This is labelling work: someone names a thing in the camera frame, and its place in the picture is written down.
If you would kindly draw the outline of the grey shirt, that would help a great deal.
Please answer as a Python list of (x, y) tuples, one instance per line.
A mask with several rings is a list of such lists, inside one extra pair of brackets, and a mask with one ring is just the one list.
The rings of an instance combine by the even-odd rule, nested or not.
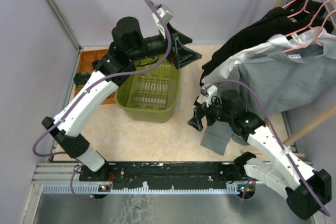
[(309, 104), (335, 85), (335, 41), (319, 43), (245, 61), (227, 79), (248, 85), (268, 114)]

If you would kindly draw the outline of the pink hanger of grey shirt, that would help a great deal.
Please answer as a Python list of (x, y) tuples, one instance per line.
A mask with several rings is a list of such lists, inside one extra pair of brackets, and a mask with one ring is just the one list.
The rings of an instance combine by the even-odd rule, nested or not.
[(313, 39), (311, 39), (309, 42), (307, 42), (305, 44), (300, 44), (299, 46), (296, 46), (294, 48), (286, 49), (286, 50), (284, 50), (284, 53), (291, 52), (291, 51), (294, 51), (294, 50), (297, 50), (297, 49), (300, 49), (300, 48), (307, 47), (310, 44), (315, 43), (315, 42), (318, 45), (321, 45), (319, 42), (317, 42), (317, 40), (318, 40), (318, 38), (320, 37), (320, 34), (323, 31), (325, 23), (328, 21), (329, 17), (331, 17), (333, 15), (333, 13), (335, 13), (335, 10), (329, 12), (328, 15), (324, 18), (322, 25), (316, 30), (316, 35), (315, 35), (315, 37)]

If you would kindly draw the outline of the white shirt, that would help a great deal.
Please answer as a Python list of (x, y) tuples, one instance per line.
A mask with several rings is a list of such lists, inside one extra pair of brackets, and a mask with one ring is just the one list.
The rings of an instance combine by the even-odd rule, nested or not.
[(245, 61), (263, 57), (271, 52), (292, 49), (307, 42), (311, 42), (315, 38), (319, 29), (320, 27), (308, 29), (300, 35), (293, 35), (290, 40), (284, 35), (276, 34), (264, 43), (243, 49), (229, 56), (228, 59), (224, 60), (224, 62), (217, 63), (215, 65), (215, 69), (210, 71), (210, 73), (203, 73), (204, 76), (200, 79), (200, 86), (213, 83), (221, 78), (227, 79), (230, 72)]

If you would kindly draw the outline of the pink hanger of white shirt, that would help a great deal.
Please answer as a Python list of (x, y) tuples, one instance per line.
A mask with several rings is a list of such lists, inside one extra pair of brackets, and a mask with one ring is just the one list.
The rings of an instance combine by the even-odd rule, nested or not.
[[(296, 6), (297, 4), (292, 4), (290, 7), (287, 7), (286, 10), (290, 11)], [(288, 24), (283, 25), (283, 31), (281, 33), (287, 35), (291, 32), (303, 29), (311, 22), (315, 14), (317, 14), (317, 17), (313, 20), (311, 27), (320, 27), (327, 15), (326, 7), (323, 6), (321, 2), (310, 0), (307, 5), (307, 10), (309, 14), (301, 13), (293, 19), (286, 18), (285, 21)]]

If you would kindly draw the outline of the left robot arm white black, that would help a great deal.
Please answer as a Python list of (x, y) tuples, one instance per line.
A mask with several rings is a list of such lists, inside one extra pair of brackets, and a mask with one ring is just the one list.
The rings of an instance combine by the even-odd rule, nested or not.
[(93, 177), (108, 177), (107, 161), (81, 135), (81, 130), (100, 104), (129, 77), (145, 74), (164, 62), (181, 69), (200, 60), (201, 54), (186, 47), (192, 39), (162, 22), (159, 35), (144, 38), (134, 17), (120, 19), (111, 34), (108, 52), (99, 60), (89, 80), (74, 99), (53, 118), (42, 121), (47, 133), (65, 153), (89, 168)]

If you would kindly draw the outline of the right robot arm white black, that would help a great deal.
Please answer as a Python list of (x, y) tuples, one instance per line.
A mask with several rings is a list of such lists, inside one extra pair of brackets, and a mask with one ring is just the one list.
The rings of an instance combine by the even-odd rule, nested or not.
[(279, 142), (269, 126), (246, 109), (237, 91), (226, 90), (218, 97), (215, 86), (202, 89), (188, 124), (202, 131), (202, 118), (206, 118), (207, 126), (227, 123), (236, 135), (270, 161), (266, 164), (251, 152), (241, 154), (234, 160), (234, 172), (239, 179), (262, 182), (284, 198), (290, 210), (302, 220), (318, 211), (327, 212), (325, 205), (332, 199), (331, 175), (325, 169), (316, 170), (306, 164)]

